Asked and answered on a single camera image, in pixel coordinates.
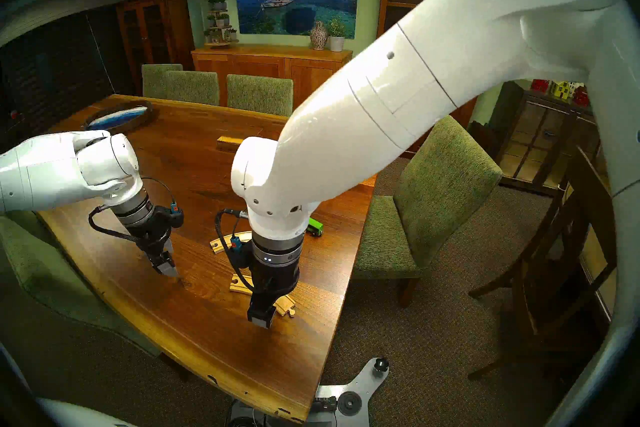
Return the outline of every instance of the cabinet door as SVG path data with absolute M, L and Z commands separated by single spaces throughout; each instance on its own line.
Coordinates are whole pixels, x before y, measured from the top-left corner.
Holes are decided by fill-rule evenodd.
M 147 63 L 147 54 L 145 53 L 145 36 L 138 18 L 136 8 L 119 9 L 118 21 L 120 22 L 120 32 L 122 33 L 122 42 L 125 52 L 127 53 L 127 61 L 133 82 L 136 85 L 136 94 L 142 96 L 142 73 L 140 66 Z
M 335 62 L 285 58 L 285 77 L 293 80 L 293 109 L 331 77 L 337 70 Z
M 233 74 L 284 78 L 284 58 L 232 55 Z
M 232 57 L 230 57 L 229 55 L 193 55 L 193 64 L 195 66 L 195 70 L 217 73 L 217 83 L 220 88 L 220 106 L 227 105 L 226 76 L 227 74 L 235 74 L 235 72 L 233 72 L 233 63 L 231 61 L 231 58 Z
M 165 4 L 141 4 L 140 16 L 143 19 L 143 30 L 146 29 L 145 45 L 149 63 L 171 63 L 174 59 L 169 26 L 165 26 Z

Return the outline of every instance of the knob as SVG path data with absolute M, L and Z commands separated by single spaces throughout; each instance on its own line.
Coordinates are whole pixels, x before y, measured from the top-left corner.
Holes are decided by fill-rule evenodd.
M 376 358 L 376 363 L 373 364 L 373 368 L 378 372 L 386 372 L 389 370 L 389 360 L 386 358 Z

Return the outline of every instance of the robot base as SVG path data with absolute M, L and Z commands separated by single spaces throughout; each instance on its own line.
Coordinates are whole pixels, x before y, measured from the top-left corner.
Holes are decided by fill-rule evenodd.
M 360 373 L 345 385 L 319 385 L 311 411 L 306 418 L 308 427 L 369 427 L 369 399 L 389 375 L 385 358 L 371 358 Z M 226 427 L 284 427 L 289 421 L 255 411 L 234 400 Z

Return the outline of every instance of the green upholstered chair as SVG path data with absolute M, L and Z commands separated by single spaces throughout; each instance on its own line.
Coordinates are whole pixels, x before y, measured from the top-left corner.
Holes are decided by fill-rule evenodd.
M 164 74 L 168 70 L 182 70 L 180 63 L 154 63 L 142 66 L 142 95 L 145 98 L 167 99 Z
M 393 196 L 374 196 L 354 278 L 401 279 L 406 307 L 440 247 L 487 199 L 503 173 L 456 120 L 431 131 Z
M 227 105 L 231 108 L 288 117 L 293 112 L 293 81 L 275 77 L 226 77 Z
M 160 356 L 144 335 L 111 310 L 85 284 L 33 212 L 0 214 L 0 273 L 13 271 L 30 297 L 77 323 L 118 334 L 152 356 Z
M 220 104 L 218 75 L 215 72 L 168 70 L 163 75 L 167 99 L 207 105 Z

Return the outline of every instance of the brown carpet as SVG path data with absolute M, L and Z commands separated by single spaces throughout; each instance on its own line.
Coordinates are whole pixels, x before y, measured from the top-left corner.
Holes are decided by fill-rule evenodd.
M 406 163 L 399 159 L 379 175 L 376 194 L 392 194 Z M 394 281 L 352 282 L 322 383 L 347 383 L 371 357 L 385 355 L 391 374 L 371 399 L 373 426 L 542 425 L 562 391 L 536 367 L 519 364 L 467 380 L 513 343 L 515 328 L 509 290 L 481 301 L 466 292 L 514 259 L 548 205 L 496 188 L 443 247 L 404 310 Z M 226 394 L 195 377 L 181 382 L 123 340 L 51 314 L 20 293 L 7 269 L 0 267 L 0 340 L 37 394 L 139 427 L 223 424 Z

